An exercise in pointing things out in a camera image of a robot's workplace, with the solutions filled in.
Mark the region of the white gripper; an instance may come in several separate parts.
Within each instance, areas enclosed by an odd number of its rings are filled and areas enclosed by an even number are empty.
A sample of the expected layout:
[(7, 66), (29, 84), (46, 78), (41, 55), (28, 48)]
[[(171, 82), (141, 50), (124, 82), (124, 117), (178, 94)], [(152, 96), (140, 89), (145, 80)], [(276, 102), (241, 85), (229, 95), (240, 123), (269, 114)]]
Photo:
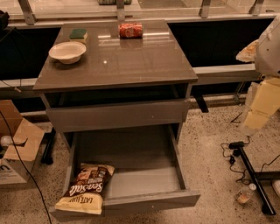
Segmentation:
[(256, 86), (254, 100), (241, 122), (241, 133), (253, 136), (280, 108), (280, 78), (268, 77)]

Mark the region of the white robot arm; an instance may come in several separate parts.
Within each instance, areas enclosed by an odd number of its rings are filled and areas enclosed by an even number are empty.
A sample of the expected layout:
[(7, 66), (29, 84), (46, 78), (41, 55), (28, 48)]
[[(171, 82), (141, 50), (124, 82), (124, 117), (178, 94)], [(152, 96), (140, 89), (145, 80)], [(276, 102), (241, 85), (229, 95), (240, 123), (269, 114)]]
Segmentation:
[(253, 83), (247, 94), (241, 132), (252, 136), (280, 109), (280, 16), (277, 15), (258, 39), (255, 70), (265, 78)]

